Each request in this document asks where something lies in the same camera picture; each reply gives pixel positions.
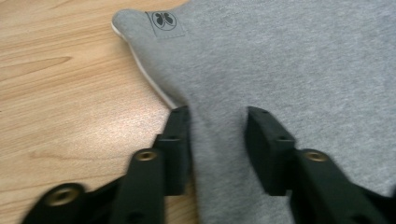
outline gray fabric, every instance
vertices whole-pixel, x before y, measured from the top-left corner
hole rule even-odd
[[[329,153],[350,179],[396,184],[396,1],[192,1],[168,10],[183,36],[159,38],[145,12],[113,24],[147,73],[192,113],[202,223],[291,223],[244,148],[246,106],[271,111],[299,148]]]

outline wooden table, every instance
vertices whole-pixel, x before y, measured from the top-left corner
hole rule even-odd
[[[0,223],[61,183],[103,186],[150,146],[169,110],[111,17],[184,1],[0,0]],[[189,192],[167,200],[168,223],[197,223]]]

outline wood grain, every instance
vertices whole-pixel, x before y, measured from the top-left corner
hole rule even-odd
[[[0,1],[0,223],[21,223],[61,183],[104,185],[150,146],[168,108],[110,22],[183,2]],[[192,185],[167,207],[168,223],[197,223]]]

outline brass insert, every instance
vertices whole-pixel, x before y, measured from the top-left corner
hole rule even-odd
[[[46,204],[49,206],[59,206],[73,202],[79,191],[73,188],[58,189],[47,197]]]
[[[151,161],[151,160],[153,160],[156,157],[157,157],[157,154],[154,153],[154,152],[150,152],[150,151],[140,152],[136,156],[136,158],[139,161]]]
[[[327,156],[320,152],[306,152],[305,156],[311,161],[326,161]]]

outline black plastic part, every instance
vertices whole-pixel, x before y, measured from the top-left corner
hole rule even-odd
[[[49,198],[55,192],[62,189],[75,190],[77,197],[70,203],[63,205],[49,205]],[[35,207],[29,211],[23,224],[75,224],[83,223],[82,208],[85,206],[86,197],[85,189],[82,185],[76,183],[62,184],[45,193],[36,203]]]
[[[367,199],[378,209],[389,223],[396,223],[396,189],[391,198],[384,197],[361,186],[357,186]]]
[[[153,147],[164,155],[165,195],[183,194],[191,171],[190,115],[186,106],[172,110]]]
[[[140,153],[153,153],[155,157],[141,161]],[[160,150],[142,149],[133,155],[128,172],[121,180],[109,223],[164,223],[163,168]]]
[[[309,159],[309,153],[321,155],[325,160]],[[291,209],[297,223],[388,223],[329,156],[304,149],[295,151],[295,159]]]
[[[74,183],[55,187],[39,199],[22,223],[164,223],[164,196],[182,194],[188,181],[191,169],[189,125],[187,107],[173,110],[163,134],[154,142],[157,148],[136,152],[125,176],[92,192],[85,192],[82,185]],[[136,158],[144,152],[153,152],[155,157]],[[77,197],[65,204],[48,205],[48,197],[59,189],[75,189]]]
[[[294,137],[266,110],[248,107],[245,141],[247,154],[264,190],[284,196],[288,189],[287,164],[295,150]]]

